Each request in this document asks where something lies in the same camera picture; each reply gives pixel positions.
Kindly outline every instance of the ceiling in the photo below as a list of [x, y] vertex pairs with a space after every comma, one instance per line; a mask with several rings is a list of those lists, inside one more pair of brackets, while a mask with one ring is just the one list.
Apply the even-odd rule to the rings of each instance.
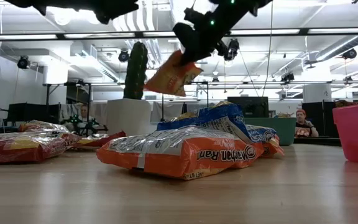
[[[0, 34], [20, 33], [57, 33], [57, 32], [119, 32], [128, 30], [170, 30], [175, 22], [183, 22], [183, 10], [191, 7], [190, 0], [143, 0], [140, 1], [141, 13], [133, 12], [111, 21], [108, 25], [92, 24], [89, 16], [79, 12], [65, 11], [59, 9], [48, 9], [46, 17], [41, 16], [33, 8], [21, 9], [6, 2], [0, 1]], [[208, 0], [197, 0], [195, 9], [200, 12], [213, 10], [214, 5]], [[302, 28], [302, 27], [358, 27], [358, 3], [351, 4], [346, 0], [274, 0], [272, 3], [259, 9], [258, 17], [250, 14], [245, 15], [234, 29], [269, 29], [269, 28]], [[62, 16], [70, 17], [68, 24], [61, 26]], [[346, 75], [358, 74], [358, 45], [354, 47], [357, 51], [355, 59], [331, 58], [321, 62], [317, 68], [307, 69], [302, 66], [305, 54], [320, 52], [346, 36], [309, 36], [309, 37], [241, 37], [240, 53], [230, 64], [217, 55], [206, 58], [197, 63], [203, 69], [197, 80], [211, 81], [213, 71], [218, 71], [217, 77], [220, 81], [268, 81], [280, 80], [280, 75], [285, 73], [283, 67], [295, 60], [289, 69], [295, 74], [295, 80], [343, 80]], [[125, 77], [126, 63], [118, 61], [121, 49], [128, 49], [133, 40], [84, 40], [84, 41], [48, 41], [48, 42], [4, 42], [3, 49], [49, 49], [60, 57], [64, 57], [70, 63], [69, 77], [80, 77], [93, 82], [108, 82], [109, 79], [98, 72], [91, 63], [85, 63], [75, 54], [73, 46], [81, 46], [89, 52], [92, 45], [98, 50], [98, 60], [102, 61], [106, 68], [110, 69], [119, 79]], [[149, 60], [150, 69], [158, 68], [170, 54], [178, 48], [175, 39], [150, 40]], [[62, 51], [62, 48], [70, 48], [70, 53]]]

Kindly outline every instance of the cactus plant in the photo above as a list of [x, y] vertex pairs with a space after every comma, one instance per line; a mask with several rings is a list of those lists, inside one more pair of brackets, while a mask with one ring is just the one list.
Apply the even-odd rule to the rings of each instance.
[[141, 42], [136, 42], [128, 60], [124, 98], [142, 99], [144, 82], [146, 80], [147, 61], [146, 46]]

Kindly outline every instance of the teal bin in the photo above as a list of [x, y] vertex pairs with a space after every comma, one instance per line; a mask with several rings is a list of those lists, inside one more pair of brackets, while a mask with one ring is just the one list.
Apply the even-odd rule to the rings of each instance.
[[280, 138], [281, 146], [293, 144], [296, 118], [244, 118], [245, 124], [273, 128]]

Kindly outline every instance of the wooden table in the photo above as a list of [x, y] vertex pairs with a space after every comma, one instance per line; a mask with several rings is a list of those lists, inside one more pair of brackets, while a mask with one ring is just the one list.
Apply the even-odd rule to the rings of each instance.
[[92, 152], [0, 166], [0, 223], [358, 224], [358, 164], [340, 147], [285, 151], [187, 182], [102, 164]]

